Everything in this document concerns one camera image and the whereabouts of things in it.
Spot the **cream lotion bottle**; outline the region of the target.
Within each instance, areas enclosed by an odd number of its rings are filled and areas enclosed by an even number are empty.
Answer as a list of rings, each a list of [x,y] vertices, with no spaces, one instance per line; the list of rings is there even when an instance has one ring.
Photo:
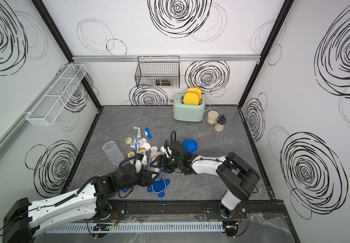
[[[147,155],[146,155],[146,150],[145,148],[140,148],[138,153],[141,155],[140,156],[140,162],[142,163],[143,166],[146,166],[148,165],[148,162],[147,162]]]
[[[135,154],[135,152],[133,150],[130,150],[130,151],[127,152],[127,156],[128,156],[128,158],[132,158],[132,157],[135,157],[136,154]]]

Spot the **white round toiletry piece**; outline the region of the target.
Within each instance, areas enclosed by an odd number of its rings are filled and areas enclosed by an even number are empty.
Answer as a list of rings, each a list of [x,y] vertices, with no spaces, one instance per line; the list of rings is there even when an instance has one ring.
[[[139,148],[145,149],[145,151],[149,151],[151,149],[151,145],[147,141],[146,138],[140,138],[139,139]]]

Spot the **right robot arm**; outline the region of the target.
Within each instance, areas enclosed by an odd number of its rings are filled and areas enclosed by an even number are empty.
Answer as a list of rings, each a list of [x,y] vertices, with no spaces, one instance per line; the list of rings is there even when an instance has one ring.
[[[218,176],[227,187],[221,198],[219,210],[227,217],[234,213],[240,203],[259,192],[257,184],[261,176],[239,155],[230,152],[222,157],[204,157],[190,152],[171,131],[159,155],[154,156],[159,169],[167,174],[180,172],[185,175],[208,174]]]

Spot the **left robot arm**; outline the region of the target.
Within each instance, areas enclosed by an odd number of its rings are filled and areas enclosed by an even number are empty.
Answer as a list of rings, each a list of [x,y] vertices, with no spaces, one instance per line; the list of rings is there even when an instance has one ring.
[[[79,220],[107,219],[113,210],[108,200],[134,186],[149,187],[157,172],[144,168],[143,155],[122,161],[117,169],[89,178],[79,189],[43,200],[17,200],[3,219],[0,237],[4,243],[32,243],[35,238],[60,225]]]

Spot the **blue white toothpaste tube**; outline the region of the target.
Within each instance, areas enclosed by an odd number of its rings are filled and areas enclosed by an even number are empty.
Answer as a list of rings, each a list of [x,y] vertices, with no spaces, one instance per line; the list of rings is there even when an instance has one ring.
[[[134,140],[131,144],[131,148],[133,149],[134,153],[137,154],[139,152],[139,143],[137,140]]]

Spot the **green toothbrush packet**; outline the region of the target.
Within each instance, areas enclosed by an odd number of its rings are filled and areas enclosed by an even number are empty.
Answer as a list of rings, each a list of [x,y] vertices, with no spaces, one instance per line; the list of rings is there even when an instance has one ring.
[[[141,138],[141,128],[140,127],[134,127],[134,139],[139,140]]]

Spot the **blue small toiletry tube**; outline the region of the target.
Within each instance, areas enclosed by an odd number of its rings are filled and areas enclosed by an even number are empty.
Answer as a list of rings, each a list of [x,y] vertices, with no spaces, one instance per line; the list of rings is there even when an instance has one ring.
[[[145,128],[144,132],[145,132],[145,135],[146,135],[147,139],[152,139],[152,135],[151,135],[151,133],[149,131],[149,128]]]

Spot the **green round toiletry tin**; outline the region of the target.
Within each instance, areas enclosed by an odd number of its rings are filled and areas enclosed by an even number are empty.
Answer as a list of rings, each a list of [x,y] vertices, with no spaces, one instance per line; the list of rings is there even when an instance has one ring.
[[[127,137],[124,141],[126,144],[131,144],[133,142],[133,139],[131,137]]]

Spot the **blue-lid clear container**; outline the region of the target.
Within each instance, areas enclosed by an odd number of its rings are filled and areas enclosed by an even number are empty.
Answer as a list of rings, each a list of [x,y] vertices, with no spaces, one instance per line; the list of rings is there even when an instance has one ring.
[[[198,149],[198,144],[193,139],[185,139],[182,145],[189,154],[193,154]]]
[[[148,171],[155,173],[155,181],[161,178],[161,174],[159,173],[158,165],[157,165],[157,157],[163,156],[162,152],[151,152],[150,159],[148,162]]]
[[[102,149],[115,166],[118,166],[125,159],[115,141],[106,142]]]

